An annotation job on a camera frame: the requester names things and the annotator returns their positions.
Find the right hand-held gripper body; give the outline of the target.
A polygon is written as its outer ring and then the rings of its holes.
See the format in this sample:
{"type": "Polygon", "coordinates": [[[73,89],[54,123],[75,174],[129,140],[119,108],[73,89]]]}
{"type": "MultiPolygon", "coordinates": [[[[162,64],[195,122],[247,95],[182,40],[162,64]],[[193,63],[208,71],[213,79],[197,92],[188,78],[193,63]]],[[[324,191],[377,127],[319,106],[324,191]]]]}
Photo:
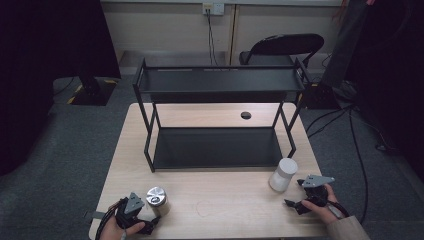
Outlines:
{"type": "Polygon", "coordinates": [[[305,181],[301,187],[305,190],[306,200],[317,206],[324,207],[328,200],[328,192],[325,184],[334,182],[335,178],[309,174],[303,180],[305,181]]]}

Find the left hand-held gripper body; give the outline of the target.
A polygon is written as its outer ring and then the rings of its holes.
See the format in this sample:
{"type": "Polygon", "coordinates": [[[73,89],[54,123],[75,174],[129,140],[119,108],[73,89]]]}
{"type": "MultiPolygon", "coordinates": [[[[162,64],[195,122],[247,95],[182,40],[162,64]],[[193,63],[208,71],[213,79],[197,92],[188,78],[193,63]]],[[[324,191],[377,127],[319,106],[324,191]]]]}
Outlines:
{"type": "Polygon", "coordinates": [[[130,193],[129,197],[122,199],[118,205],[116,212],[116,221],[122,229],[127,229],[139,222],[146,224],[152,224],[150,221],[141,220],[138,218],[138,214],[144,207],[144,202],[134,192],[130,193]]]}

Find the white jar white lid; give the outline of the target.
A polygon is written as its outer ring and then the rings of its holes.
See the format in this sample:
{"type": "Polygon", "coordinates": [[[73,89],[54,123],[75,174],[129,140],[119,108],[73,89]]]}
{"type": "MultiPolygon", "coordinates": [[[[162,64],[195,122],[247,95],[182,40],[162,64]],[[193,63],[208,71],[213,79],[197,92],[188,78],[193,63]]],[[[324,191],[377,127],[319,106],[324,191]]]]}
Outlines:
{"type": "Polygon", "coordinates": [[[282,158],[268,180],[269,186],[277,192],[287,190],[292,177],[298,171],[297,163],[291,158],[282,158]]]}

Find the glass jar silver lid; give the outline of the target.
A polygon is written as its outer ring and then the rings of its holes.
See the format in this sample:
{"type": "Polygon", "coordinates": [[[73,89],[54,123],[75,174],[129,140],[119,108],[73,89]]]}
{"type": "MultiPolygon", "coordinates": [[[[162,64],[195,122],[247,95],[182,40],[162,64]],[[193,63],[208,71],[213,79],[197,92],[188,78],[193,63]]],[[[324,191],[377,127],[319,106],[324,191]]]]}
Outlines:
{"type": "Polygon", "coordinates": [[[155,186],[147,191],[146,201],[153,210],[156,217],[163,217],[170,211],[170,205],[166,191],[155,186]]]}

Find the black metal two-tier rack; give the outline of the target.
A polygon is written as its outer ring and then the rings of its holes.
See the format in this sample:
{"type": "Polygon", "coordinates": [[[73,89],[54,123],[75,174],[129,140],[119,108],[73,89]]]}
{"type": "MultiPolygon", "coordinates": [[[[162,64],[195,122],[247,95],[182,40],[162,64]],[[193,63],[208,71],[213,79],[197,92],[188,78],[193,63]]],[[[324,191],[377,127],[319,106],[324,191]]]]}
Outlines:
{"type": "Polygon", "coordinates": [[[296,152],[291,130],[298,116],[288,119],[283,106],[289,94],[304,93],[310,74],[303,62],[288,65],[149,66],[142,62],[133,89],[147,130],[144,154],[150,169],[265,168],[283,157],[276,125],[281,122],[296,152]],[[264,126],[241,124],[249,110],[234,118],[217,114],[211,125],[165,125],[160,105],[191,105],[204,110],[210,104],[233,106],[274,104],[275,117],[264,126]]]}

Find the person's right hand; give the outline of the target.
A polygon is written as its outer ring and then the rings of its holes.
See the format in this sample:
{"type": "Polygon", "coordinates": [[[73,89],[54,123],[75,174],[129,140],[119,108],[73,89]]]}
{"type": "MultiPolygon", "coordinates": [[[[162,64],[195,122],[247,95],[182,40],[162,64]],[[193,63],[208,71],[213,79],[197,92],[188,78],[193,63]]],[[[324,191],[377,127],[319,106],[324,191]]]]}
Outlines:
{"type": "MultiPolygon", "coordinates": [[[[332,187],[329,184],[325,184],[325,188],[328,192],[328,200],[331,202],[338,202],[332,187]]],[[[334,215],[328,207],[317,206],[308,200],[302,200],[301,203],[303,206],[315,213],[325,225],[338,221],[337,216],[334,215]]]]}

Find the person's left hand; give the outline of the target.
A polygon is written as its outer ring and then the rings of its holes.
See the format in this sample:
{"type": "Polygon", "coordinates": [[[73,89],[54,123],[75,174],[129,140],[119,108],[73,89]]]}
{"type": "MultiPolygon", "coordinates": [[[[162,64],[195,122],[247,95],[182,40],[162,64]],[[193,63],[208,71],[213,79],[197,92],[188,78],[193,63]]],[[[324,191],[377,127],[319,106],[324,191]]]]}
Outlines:
{"type": "Polygon", "coordinates": [[[123,237],[129,237],[136,234],[145,227],[143,222],[139,222],[127,229],[118,226],[116,218],[112,216],[105,224],[99,240],[122,240],[123,237]]]}

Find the black stand base yellow stripes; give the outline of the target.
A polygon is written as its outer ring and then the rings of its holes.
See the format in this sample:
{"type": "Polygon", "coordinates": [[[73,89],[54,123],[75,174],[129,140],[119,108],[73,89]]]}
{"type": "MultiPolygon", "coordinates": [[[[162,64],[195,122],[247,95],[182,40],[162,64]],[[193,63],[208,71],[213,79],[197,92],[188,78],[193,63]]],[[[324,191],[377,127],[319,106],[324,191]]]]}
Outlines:
{"type": "Polygon", "coordinates": [[[88,66],[83,65],[75,69],[75,75],[81,85],[68,100],[71,105],[106,106],[120,71],[117,66],[88,66]]]}

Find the black curtain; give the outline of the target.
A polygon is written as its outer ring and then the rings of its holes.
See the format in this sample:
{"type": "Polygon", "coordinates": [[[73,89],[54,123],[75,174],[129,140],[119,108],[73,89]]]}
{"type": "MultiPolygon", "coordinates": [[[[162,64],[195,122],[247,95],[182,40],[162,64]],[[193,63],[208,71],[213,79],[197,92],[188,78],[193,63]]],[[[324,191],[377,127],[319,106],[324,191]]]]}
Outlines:
{"type": "Polygon", "coordinates": [[[347,77],[424,182],[424,0],[376,0],[347,77]]]}
{"type": "Polygon", "coordinates": [[[118,67],[100,0],[0,0],[0,176],[27,160],[53,81],[83,65],[118,67]]]}

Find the black folding chair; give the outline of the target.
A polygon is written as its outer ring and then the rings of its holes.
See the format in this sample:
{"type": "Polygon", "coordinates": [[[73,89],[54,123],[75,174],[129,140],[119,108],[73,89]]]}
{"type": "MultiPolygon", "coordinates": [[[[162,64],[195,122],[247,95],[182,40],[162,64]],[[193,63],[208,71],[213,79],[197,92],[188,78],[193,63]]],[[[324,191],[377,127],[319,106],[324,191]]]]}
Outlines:
{"type": "Polygon", "coordinates": [[[324,45],[324,38],[315,33],[273,35],[255,43],[249,51],[239,54],[241,65],[290,65],[292,57],[301,55],[307,67],[310,58],[324,45]]]}

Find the dark stand column with base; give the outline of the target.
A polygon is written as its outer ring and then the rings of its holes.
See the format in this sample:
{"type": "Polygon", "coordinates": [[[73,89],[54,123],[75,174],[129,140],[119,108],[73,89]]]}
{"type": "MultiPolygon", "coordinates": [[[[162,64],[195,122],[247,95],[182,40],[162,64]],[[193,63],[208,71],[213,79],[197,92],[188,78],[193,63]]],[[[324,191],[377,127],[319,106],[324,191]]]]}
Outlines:
{"type": "Polygon", "coordinates": [[[349,0],[330,61],[321,81],[305,96],[306,109],[339,109],[340,102],[354,102],[356,87],[345,79],[374,0],[349,0]]]}

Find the white wall socket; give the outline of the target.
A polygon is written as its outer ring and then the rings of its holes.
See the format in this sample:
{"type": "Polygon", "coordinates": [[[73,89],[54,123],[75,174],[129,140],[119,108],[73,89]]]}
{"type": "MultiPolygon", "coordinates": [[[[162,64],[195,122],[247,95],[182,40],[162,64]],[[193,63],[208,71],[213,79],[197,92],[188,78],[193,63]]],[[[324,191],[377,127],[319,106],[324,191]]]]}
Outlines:
{"type": "Polygon", "coordinates": [[[223,16],[225,13],[224,3],[203,3],[202,13],[211,16],[223,16]]]}

